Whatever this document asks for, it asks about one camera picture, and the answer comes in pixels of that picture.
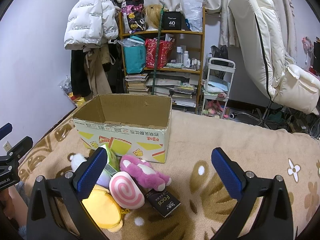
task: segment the white office chair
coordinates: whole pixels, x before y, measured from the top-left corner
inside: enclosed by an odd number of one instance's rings
[[[319,99],[320,81],[286,55],[280,22],[273,0],[231,0],[229,7],[236,23],[245,68],[258,89],[270,98],[260,119],[247,114],[258,125],[268,128],[266,118],[272,102],[310,114]]]

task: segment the white rolling cart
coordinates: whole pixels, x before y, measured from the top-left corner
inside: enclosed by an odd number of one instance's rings
[[[210,56],[212,56],[211,53],[207,54],[207,57],[206,57],[206,64],[208,66],[208,75],[207,75],[207,81],[204,84],[204,99],[203,99],[203,103],[202,103],[201,115],[202,115],[203,110],[204,110],[205,100],[206,99],[218,100],[218,101],[225,102],[225,105],[224,105],[224,108],[223,108],[223,112],[220,115],[220,118],[223,119],[223,116],[224,116],[224,114],[226,112],[227,103],[228,103],[228,100],[229,100],[229,94],[230,94],[231,85],[232,85],[232,81],[233,81],[233,75],[234,75],[235,70],[236,70],[236,64],[231,60],[227,60],[227,59],[223,59],[223,58],[215,58],[215,57],[210,57]],[[225,66],[215,65],[212,62],[213,60],[219,60],[219,61],[225,61],[225,62],[231,63],[233,65],[233,67],[229,67],[229,66],[225,67]],[[207,93],[208,80],[209,80],[209,76],[210,76],[210,71],[211,70],[220,70],[220,71],[223,71],[223,72],[231,73],[231,80],[230,80],[230,82],[228,82],[228,93],[227,93],[227,97],[226,98],[220,98],[218,96],[213,96],[213,95]]]

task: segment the chair base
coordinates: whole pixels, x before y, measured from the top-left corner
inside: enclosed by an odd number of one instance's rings
[[[255,117],[253,114],[249,114],[247,112],[242,112],[242,111],[238,111],[238,112],[234,112],[231,113],[229,115],[230,118],[235,118],[238,114],[243,114],[246,115],[248,117],[250,117],[251,119],[256,120],[258,123],[256,124],[257,126],[261,126],[267,129],[271,129],[270,126],[268,125],[268,123],[272,123],[273,121],[267,120],[267,117],[270,113],[271,110],[271,106],[272,106],[272,101],[270,100],[269,105],[267,106],[266,110],[264,111],[263,115],[261,114],[260,109],[256,109],[258,112],[258,115],[260,118]]]

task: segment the white flower pattern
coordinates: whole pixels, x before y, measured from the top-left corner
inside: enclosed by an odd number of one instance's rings
[[[288,159],[288,161],[290,165],[290,168],[288,168],[288,174],[289,176],[293,175],[295,182],[298,183],[298,172],[301,170],[301,168],[298,164],[294,165],[290,159]]]

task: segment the stack of books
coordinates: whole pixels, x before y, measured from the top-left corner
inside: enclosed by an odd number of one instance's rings
[[[196,89],[193,85],[183,83],[181,86],[174,86],[171,97],[178,106],[196,107]]]
[[[152,87],[152,79],[147,86]],[[188,82],[173,79],[156,78],[155,95],[171,96],[172,101],[178,106],[196,107],[196,87]]]
[[[126,75],[125,80],[128,82],[128,92],[133,95],[148,95],[150,89],[146,86],[148,74]]]

